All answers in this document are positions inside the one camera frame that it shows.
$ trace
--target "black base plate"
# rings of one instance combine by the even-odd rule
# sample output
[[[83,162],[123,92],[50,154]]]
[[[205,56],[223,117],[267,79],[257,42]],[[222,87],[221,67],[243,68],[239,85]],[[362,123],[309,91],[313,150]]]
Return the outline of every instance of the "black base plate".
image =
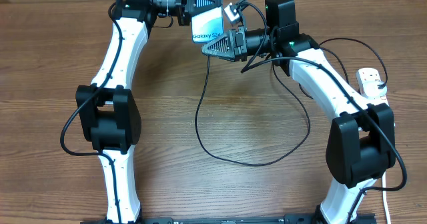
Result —
[[[314,214],[286,214],[284,217],[231,217],[231,218],[209,218],[209,219],[178,219],[172,218],[149,218],[141,224],[323,224],[312,223]],[[108,224],[106,220],[95,222],[82,222],[81,224]],[[358,215],[352,224],[376,224],[375,214]]]

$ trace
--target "black joint housing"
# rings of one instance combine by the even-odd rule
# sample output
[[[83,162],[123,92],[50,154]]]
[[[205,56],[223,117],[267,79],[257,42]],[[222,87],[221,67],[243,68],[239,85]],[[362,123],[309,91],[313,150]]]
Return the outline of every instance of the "black joint housing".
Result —
[[[265,0],[267,26],[272,30],[276,27],[270,50],[272,57],[296,57],[299,52],[310,48],[318,49],[319,45],[312,37],[300,34],[300,24],[296,21],[294,0]],[[290,76],[289,61],[274,61],[287,76]]]
[[[239,26],[238,31],[232,30],[232,38],[234,38],[236,42],[236,46],[233,48],[235,60],[246,61],[248,57],[248,47],[246,45],[244,26]]]
[[[149,35],[157,19],[157,14],[158,10],[151,4],[150,0],[124,0],[117,4],[113,17],[115,19],[135,18],[140,22],[145,22]]]
[[[368,115],[378,124],[394,145],[394,116],[383,103],[370,105]],[[363,114],[342,113],[331,124],[326,163],[332,176],[348,188],[369,178],[377,179],[394,166],[396,156],[387,142],[375,129],[369,130]],[[369,135],[359,138],[359,127],[369,130]]]
[[[260,54],[267,53],[270,51],[270,36],[268,35],[266,40],[260,49]],[[256,29],[252,31],[246,31],[246,45],[248,48],[248,55],[255,55],[256,51],[260,47],[264,38],[264,29]]]
[[[97,90],[96,85],[79,86],[75,94],[80,107]],[[101,111],[98,107],[112,101],[114,111]],[[80,111],[81,126],[94,150],[118,149],[126,154],[131,145],[139,141],[141,116],[131,90],[119,85],[115,89],[103,88],[96,98]]]

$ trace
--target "black bracket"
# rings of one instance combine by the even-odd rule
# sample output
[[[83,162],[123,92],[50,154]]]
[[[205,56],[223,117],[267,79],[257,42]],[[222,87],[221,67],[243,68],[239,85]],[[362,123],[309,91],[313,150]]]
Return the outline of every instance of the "black bracket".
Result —
[[[314,214],[286,214],[284,224],[327,224],[328,222],[320,211],[320,205],[316,207]],[[351,224],[376,224],[375,214],[358,214]]]
[[[142,210],[139,211],[138,217],[136,221],[130,221],[128,223],[122,223],[122,224],[155,224],[150,222],[151,219],[142,219]],[[162,222],[157,224],[172,224],[172,218],[161,218]],[[98,221],[82,221],[80,224],[117,224],[112,222],[111,220],[107,220],[107,218],[98,220]]]
[[[394,145],[391,108],[385,103],[369,105],[367,112]],[[396,162],[396,156],[383,136],[367,123],[361,112],[341,113],[340,117],[332,120],[326,163],[332,176],[348,188],[369,178],[381,177]],[[359,127],[369,131],[369,135],[359,139]]]
[[[286,214],[284,217],[230,217],[223,219],[172,219],[166,218],[149,218],[138,219],[136,222],[126,224],[326,224],[313,217],[316,214]],[[111,224],[105,219],[94,222],[82,222],[81,224]],[[352,221],[352,224],[377,224],[374,214],[358,215],[358,218]]]
[[[296,57],[301,51],[305,51],[311,48],[320,48],[312,37],[304,33],[298,34],[298,36],[294,37],[293,39],[284,39],[284,41],[276,43],[275,46],[277,47],[277,49],[275,53],[272,53],[273,57]],[[290,60],[274,61],[273,64],[275,66],[280,66],[285,72],[285,74],[288,77],[290,76]]]
[[[189,25],[192,17],[222,7],[222,0],[176,0],[176,6],[179,25]]]
[[[239,59],[242,61],[246,61],[246,58],[248,57],[248,47],[246,45],[246,26],[240,25],[238,27],[238,30],[232,30],[233,35],[232,38],[235,39],[236,46],[233,48],[235,60],[238,61]]]
[[[80,107],[97,90],[96,84],[79,86],[75,94]],[[101,111],[106,102],[113,102],[114,111]],[[119,149],[126,154],[131,145],[139,141],[141,116],[131,90],[118,85],[115,89],[103,88],[99,95],[80,111],[83,134],[92,142],[94,150]]]

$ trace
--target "smartphone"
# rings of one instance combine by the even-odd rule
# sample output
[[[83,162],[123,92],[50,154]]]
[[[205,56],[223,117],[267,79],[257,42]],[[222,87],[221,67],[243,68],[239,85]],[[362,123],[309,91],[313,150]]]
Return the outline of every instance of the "smartphone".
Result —
[[[193,42],[205,43],[214,40],[224,32],[222,7],[216,7],[191,18]]]

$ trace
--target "white plug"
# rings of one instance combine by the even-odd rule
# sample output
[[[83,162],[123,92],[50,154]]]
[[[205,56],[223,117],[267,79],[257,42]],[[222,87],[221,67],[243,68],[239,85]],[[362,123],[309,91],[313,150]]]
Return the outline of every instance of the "white plug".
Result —
[[[374,68],[362,68],[356,74],[360,94],[370,100],[378,100],[381,103],[387,103],[387,86],[380,88],[381,81],[378,70]]]
[[[230,21],[232,25],[235,25],[236,23],[240,22],[240,15],[236,9],[232,11],[232,6],[233,6],[233,3],[230,3],[229,5],[227,5],[227,7],[224,7],[224,13],[228,18],[228,21]]]

